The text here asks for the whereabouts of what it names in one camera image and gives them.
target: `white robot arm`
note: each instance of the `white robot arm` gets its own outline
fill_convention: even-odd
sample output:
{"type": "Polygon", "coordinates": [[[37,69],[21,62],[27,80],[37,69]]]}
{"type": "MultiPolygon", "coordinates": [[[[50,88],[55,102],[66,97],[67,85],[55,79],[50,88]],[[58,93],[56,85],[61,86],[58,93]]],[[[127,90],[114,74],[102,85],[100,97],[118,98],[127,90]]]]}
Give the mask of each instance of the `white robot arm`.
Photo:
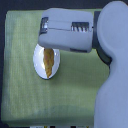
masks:
{"type": "Polygon", "coordinates": [[[100,48],[100,57],[111,63],[110,75],[96,97],[94,128],[127,128],[128,6],[120,1],[111,2],[102,9],[97,22],[94,19],[90,12],[46,10],[38,43],[46,48],[75,52],[100,48]]]}

